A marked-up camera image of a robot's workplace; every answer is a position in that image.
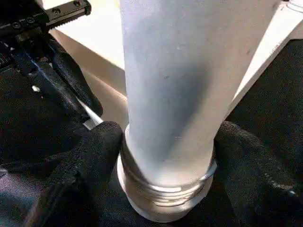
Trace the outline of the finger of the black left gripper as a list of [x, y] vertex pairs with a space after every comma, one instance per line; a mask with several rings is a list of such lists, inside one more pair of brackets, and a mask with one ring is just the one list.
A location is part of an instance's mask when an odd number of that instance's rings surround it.
[[68, 83], [77, 98], [98, 116], [102, 116], [103, 106], [93, 94], [76, 61], [56, 40], [47, 40], [47, 44], [53, 52], [52, 62], [55, 71]]

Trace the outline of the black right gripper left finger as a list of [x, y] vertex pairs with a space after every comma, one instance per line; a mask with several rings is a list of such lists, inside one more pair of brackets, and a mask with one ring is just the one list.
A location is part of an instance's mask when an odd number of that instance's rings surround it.
[[48, 178], [24, 226], [95, 226], [122, 138], [121, 127], [112, 121], [85, 133]]

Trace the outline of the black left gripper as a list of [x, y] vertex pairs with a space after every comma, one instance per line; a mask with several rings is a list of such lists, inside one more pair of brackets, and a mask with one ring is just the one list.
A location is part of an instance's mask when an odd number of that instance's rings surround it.
[[[11, 37], [24, 31], [52, 29], [82, 16], [91, 14], [87, 0], [72, 0], [44, 9], [35, 0], [2, 0], [0, 2], [0, 37]], [[57, 104], [65, 113], [85, 122], [90, 118], [84, 104], [68, 83], [55, 71], [52, 50], [47, 47], [20, 46], [13, 50], [13, 60], [43, 95]]]

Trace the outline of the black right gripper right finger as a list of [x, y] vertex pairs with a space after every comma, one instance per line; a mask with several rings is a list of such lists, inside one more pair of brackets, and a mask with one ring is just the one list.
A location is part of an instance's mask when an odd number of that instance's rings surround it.
[[242, 227], [301, 227], [303, 184], [254, 134], [224, 121], [214, 139], [216, 176]]

